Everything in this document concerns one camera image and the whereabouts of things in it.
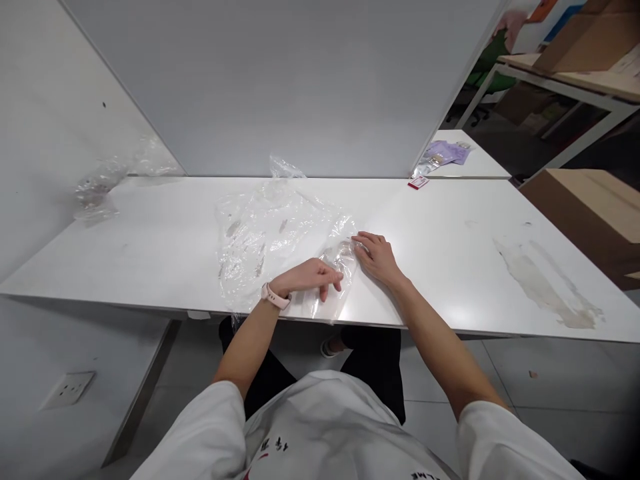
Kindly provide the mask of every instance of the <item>smartwatch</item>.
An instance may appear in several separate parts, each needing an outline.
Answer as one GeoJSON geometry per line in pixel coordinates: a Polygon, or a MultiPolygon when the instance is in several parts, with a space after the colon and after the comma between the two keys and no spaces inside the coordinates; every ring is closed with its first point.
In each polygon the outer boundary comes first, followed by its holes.
{"type": "Polygon", "coordinates": [[[278,307],[280,310],[284,310],[291,303],[291,294],[287,298],[282,298],[276,295],[270,288],[269,284],[265,283],[262,286],[262,292],[260,292],[260,298],[269,300],[272,304],[278,307]]]}

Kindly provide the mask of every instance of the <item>purple package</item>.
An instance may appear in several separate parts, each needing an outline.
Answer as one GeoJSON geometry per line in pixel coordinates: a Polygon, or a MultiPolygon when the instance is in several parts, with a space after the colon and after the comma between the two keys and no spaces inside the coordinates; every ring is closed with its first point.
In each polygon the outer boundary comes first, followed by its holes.
{"type": "Polygon", "coordinates": [[[422,156],[423,158],[427,158],[437,153],[446,160],[444,163],[442,163],[442,165],[449,162],[456,163],[458,165],[464,165],[467,157],[469,156],[470,150],[471,146],[465,148],[456,143],[448,143],[444,140],[436,140],[432,141],[429,144],[422,156]]]}
{"type": "Polygon", "coordinates": [[[434,155],[439,155],[442,158],[442,160],[438,162],[439,166],[446,165],[457,158],[455,153],[449,149],[449,144],[445,141],[431,142],[422,154],[422,158],[431,158],[434,155]]]}
{"type": "Polygon", "coordinates": [[[448,144],[448,147],[455,152],[454,155],[456,158],[453,162],[457,163],[458,165],[464,165],[465,162],[467,161],[467,157],[469,156],[469,152],[471,151],[471,147],[464,148],[464,147],[461,147],[460,145],[451,144],[451,143],[448,144]]]}

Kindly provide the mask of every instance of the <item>forearm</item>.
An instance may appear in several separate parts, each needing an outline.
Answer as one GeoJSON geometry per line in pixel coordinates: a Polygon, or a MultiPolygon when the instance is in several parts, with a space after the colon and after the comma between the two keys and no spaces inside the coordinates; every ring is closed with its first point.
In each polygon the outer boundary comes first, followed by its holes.
{"type": "Polygon", "coordinates": [[[464,343],[410,280],[403,278],[390,285],[390,290],[422,360],[447,395],[455,418],[476,400],[507,408],[464,343]]]}
{"type": "Polygon", "coordinates": [[[280,310],[266,300],[260,300],[234,335],[212,383],[233,382],[244,399],[258,372],[273,336],[280,310]]]}

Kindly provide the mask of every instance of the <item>white table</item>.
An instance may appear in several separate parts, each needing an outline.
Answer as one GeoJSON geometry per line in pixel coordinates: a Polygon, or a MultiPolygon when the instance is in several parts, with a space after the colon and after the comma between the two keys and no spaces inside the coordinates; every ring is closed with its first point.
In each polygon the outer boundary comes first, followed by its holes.
{"type": "MultiPolygon", "coordinates": [[[[578,100],[578,105],[588,103],[609,112],[608,115],[584,132],[580,138],[576,139],[562,152],[558,153],[527,181],[543,170],[562,167],[640,108],[640,81],[638,79],[608,71],[545,73],[534,69],[535,61],[538,60],[539,56],[539,53],[526,53],[498,57],[498,61],[487,74],[484,82],[482,82],[482,85],[480,85],[480,88],[478,88],[475,96],[456,124],[456,128],[464,126],[478,103],[480,103],[480,100],[482,100],[482,97],[484,97],[496,72],[576,99],[578,100]]],[[[569,110],[552,129],[560,125],[576,108],[577,106],[569,110]]]]}
{"type": "MultiPolygon", "coordinates": [[[[126,179],[111,193],[116,218],[89,228],[70,225],[0,293],[225,311],[213,206],[221,195],[261,181],[126,179]]],[[[406,180],[293,182],[348,207],[363,228],[385,235],[400,267],[458,332],[640,343],[640,309],[504,180],[431,180],[418,191],[406,180]],[[539,301],[560,299],[574,309],[590,303],[602,314],[589,314],[593,328],[569,328],[562,322],[572,320],[571,310],[540,307],[523,285],[536,289],[539,301]]],[[[298,251],[292,261],[316,253],[298,251]]],[[[389,298],[362,271],[338,322],[402,326],[389,298]]]]}
{"type": "Polygon", "coordinates": [[[496,160],[462,130],[438,130],[434,140],[444,140],[449,143],[463,141],[471,145],[472,150],[464,165],[449,163],[430,174],[428,178],[467,178],[467,179],[510,179],[509,172],[504,170],[496,160]]]}

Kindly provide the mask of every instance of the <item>white t-shirt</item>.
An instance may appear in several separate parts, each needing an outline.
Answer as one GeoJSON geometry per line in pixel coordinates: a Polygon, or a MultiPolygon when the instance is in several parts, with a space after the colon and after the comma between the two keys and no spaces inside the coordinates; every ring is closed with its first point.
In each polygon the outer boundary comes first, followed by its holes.
{"type": "MultiPolygon", "coordinates": [[[[457,446],[470,480],[581,479],[542,437],[493,403],[470,403],[457,446]]],[[[455,475],[362,381],[310,373],[245,422],[238,388],[214,383],[175,420],[132,480],[447,480],[455,475]]]]}

